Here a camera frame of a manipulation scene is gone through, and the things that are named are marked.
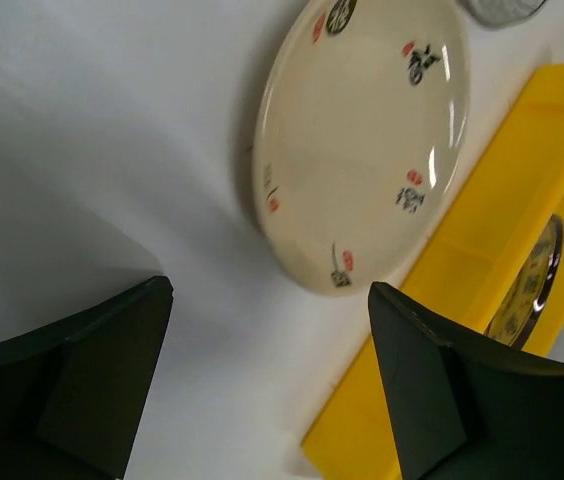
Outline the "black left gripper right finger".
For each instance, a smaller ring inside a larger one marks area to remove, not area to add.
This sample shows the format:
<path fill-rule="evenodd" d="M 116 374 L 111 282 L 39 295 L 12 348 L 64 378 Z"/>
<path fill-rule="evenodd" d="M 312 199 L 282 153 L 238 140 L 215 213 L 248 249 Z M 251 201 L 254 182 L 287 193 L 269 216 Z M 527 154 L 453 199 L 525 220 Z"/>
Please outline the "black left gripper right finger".
<path fill-rule="evenodd" d="M 564 363 L 376 282 L 368 310 L 405 479 L 564 479 Z"/>

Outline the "grey glass plate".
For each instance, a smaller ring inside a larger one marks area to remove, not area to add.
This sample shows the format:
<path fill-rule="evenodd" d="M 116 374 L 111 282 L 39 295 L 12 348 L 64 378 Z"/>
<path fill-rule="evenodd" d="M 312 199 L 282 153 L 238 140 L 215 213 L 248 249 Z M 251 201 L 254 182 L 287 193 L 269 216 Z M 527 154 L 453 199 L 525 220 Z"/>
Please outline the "grey glass plate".
<path fill-rule="evenodd" d="M 547 0 L 458 0 L 479 25 L 501 29 L 525 22 L 536 15 Z"/>

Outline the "cream plate with calligraphy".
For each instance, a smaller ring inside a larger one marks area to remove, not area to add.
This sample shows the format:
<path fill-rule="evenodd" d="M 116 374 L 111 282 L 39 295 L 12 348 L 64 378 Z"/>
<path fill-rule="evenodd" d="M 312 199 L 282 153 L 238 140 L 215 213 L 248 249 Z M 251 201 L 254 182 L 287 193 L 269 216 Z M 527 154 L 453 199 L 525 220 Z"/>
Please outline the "cream plate with calligraphy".
<path fill-rule="evenodd" d="M 469 112 L 454 1 L 310 1 L 262 97 L 252 157 L 261 230 L 290 277 L 345 296 L 425 236 Z"/>

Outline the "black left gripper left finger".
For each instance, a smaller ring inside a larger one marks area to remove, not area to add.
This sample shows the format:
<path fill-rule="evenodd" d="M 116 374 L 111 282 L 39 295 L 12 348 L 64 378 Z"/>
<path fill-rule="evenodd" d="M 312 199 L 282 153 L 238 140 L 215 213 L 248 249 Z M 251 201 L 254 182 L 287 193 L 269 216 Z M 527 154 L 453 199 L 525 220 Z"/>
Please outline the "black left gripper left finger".
<path fill-rule="evenodd" d="M 166 335 L 152 277 L 0 342 L 0 479 L 121 479 Z"/>

